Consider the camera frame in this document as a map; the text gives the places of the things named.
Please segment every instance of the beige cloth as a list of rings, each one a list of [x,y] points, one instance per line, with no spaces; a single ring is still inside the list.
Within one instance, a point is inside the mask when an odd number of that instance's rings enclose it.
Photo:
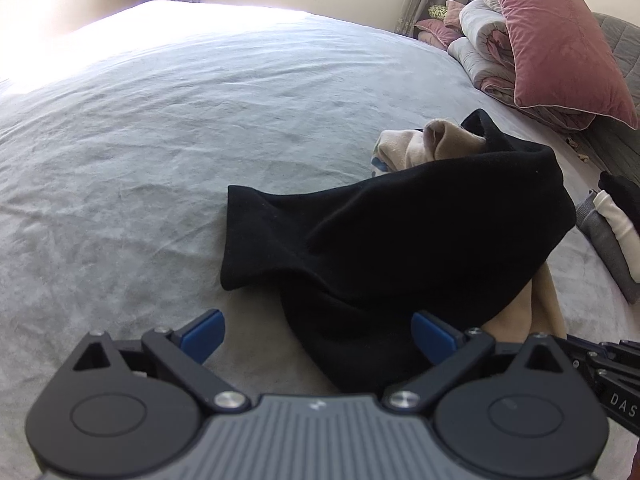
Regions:
[[[393,172],[432,160],[459,158],[483,151],[484,137],[450,121],[436,119],[427,123],[424,132],[385,130],[376,143],[374,157],[388,166],[388,172]],[[482,329],[500,342],[522,343],[534,332],[566,337],[564,318],[546,262],[511,303]]]

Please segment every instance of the folded comforter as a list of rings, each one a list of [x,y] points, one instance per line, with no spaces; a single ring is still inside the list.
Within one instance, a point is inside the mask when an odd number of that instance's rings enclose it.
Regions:
[[[447,52],[462,65],[475,88],[511,108],[517,108],[525,115],[555,130],[583,130],[593,121],[593,114],[568,110],[567,108],[517,107],[513,99],[516,81],[515,70],[481,56],[469,38],[459,38],[453,41]]]
[[[482,0],[474,0],[460,11],[460,25],[480,56],[515,70],[507,21],[503,15],[491,10]]]
[[[475,88],[557,131],[584,130],[591,124],[595,115],[587,112],[515,104],[516,72],[503,15],[474,0],[460,12],[460,23],[465,37],[453,41],[447,52],[462,65]]]

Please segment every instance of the sunlight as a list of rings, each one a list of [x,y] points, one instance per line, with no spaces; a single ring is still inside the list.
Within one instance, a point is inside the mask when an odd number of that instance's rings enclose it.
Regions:
[[[25,94],[118,54],[179,44],[202,34],[224,36],[267,30],[307,16],[296,10],[155,0],[44,45],[18,51],[0,62],[0,74],[10,81],[5,93]]]

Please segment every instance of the small pink pillow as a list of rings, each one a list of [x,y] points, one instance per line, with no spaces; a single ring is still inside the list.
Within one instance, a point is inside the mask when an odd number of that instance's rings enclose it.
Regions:
[[[444,24],[447,27],[462,30],[460,25],[460,10],[465,8],[465,4],[461,4],[456,0],[447,0],[447,13],[444,15]]]
[[[439,48],[440,50],[447,50],[447,47],[444,46],[442,44],[442,42],[436,38],[432,32],[429,32],[428,30],[421,30],[420,32],[418,32],[418,41],[421,41],[423,43],[426,44],[430,44],[431,46],[434,46],[435,48]]]
[[[447,50],[453,41],[462,38],[462,34],[452,28],[446,27],[440,20],[422,20],[416,23],[415,26],[420,30],[430,32],[438,38],[440,43],[443,44],[444,50]]]
[[[517,106],[559,106],[638,126],[622,73],[584,0],[498,0],[516,67]]]

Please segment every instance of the logo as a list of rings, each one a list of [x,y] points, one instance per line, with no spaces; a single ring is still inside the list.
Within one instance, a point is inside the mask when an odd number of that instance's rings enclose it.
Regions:
[[[628,415],[630,418],[636,416],[636,410],[638,409],[638,406],[636,404],[627,402],[626,399],[623,399],[622,402],[620,402],[620,396],[618,394],[613,394],[611,396],[609,404],[614,406],[617,410],[624,413],[625,415]]]

